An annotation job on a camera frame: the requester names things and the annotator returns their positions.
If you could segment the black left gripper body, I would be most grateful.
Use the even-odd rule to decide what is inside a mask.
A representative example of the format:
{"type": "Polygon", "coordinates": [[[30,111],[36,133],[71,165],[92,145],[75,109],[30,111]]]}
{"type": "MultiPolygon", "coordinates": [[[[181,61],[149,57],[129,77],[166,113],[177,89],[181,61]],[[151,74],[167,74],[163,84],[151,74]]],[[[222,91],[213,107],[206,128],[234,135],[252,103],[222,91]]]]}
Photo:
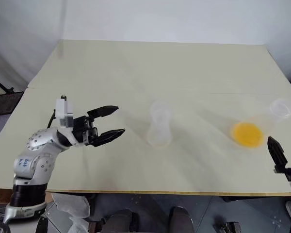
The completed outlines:
{"type": "Polygon", "coordinates": [[[73,119],[73,135],[78,143],[95,145],[98,137],[97,128],[93,125],[94,118],[91,116],[81,116],[73,119]]]}

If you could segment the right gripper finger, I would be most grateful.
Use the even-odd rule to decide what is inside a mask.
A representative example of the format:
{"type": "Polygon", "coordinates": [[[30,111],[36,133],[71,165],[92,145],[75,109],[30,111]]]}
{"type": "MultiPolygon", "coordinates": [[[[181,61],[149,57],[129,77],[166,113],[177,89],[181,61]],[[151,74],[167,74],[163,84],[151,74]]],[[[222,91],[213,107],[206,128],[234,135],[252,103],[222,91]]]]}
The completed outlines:
{"type": "Polygon", "coordinates": [[[275,164],[276,173],[285,173],[286,164],[288,163],[284,150],[282,149],[280,143],[276,141],[273,137],[269,136],[267,139],[267,147],[270,156],[275,164]]]}

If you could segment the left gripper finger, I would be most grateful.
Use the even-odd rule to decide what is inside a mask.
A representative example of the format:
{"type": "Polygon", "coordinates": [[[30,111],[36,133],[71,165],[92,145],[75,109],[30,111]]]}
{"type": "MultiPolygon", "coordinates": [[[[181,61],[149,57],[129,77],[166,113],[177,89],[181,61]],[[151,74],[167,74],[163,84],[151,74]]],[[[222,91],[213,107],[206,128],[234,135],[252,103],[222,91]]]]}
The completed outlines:
{"type": "Polygon", "coordinates": [[[90,110],[87,112],[87,114],[92,119],[95,119],[98,117],[105,117],[105,116],[111,115],[116,110],[118,110],[118,106],[106,105],[103,107],[96,108],[94,110],[90,110]]]}
{"type": "Polygon", "coordinates": [[[102,133],[100,136],[95,136],[92,141],[92,146],[98,147],[104,144],[107,144],[109,142],[112,142],[113,140],[120,137],[125,132],[125,129],[117,129],[117,130],[111,130],[102,133]]]}

